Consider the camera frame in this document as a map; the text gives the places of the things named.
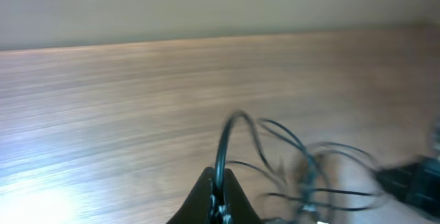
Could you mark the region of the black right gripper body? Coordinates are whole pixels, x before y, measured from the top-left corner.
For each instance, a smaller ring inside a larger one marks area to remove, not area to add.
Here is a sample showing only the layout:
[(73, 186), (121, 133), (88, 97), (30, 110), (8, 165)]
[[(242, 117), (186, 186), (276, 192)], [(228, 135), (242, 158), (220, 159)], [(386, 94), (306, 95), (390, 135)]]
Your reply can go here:
[(381, 187), (398, 201), (428, 217), (439, 217), (439, 160), (420, 157), (375, 172)]

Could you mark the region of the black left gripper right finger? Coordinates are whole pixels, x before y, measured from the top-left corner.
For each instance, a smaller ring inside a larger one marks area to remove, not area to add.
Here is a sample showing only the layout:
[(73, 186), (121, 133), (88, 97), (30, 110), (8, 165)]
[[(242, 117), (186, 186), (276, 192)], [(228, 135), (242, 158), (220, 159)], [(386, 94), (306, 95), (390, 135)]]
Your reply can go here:
[(262, 224), (262, 220), (254, 211), (237, 178), (230, 169), (225, 169), (223, 182), (223, 198), (226, 214), (224, 223), (231, 224)]

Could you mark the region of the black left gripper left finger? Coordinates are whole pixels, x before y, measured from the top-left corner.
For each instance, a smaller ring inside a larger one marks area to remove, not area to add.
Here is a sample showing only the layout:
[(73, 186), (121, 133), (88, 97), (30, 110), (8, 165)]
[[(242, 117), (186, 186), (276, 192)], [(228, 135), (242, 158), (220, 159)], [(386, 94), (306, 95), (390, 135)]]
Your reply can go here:
[(207, 167), (203, 170), (189, 195), (167, 224), (206, 224), (210, 222), (214, 174), (213, 167)]

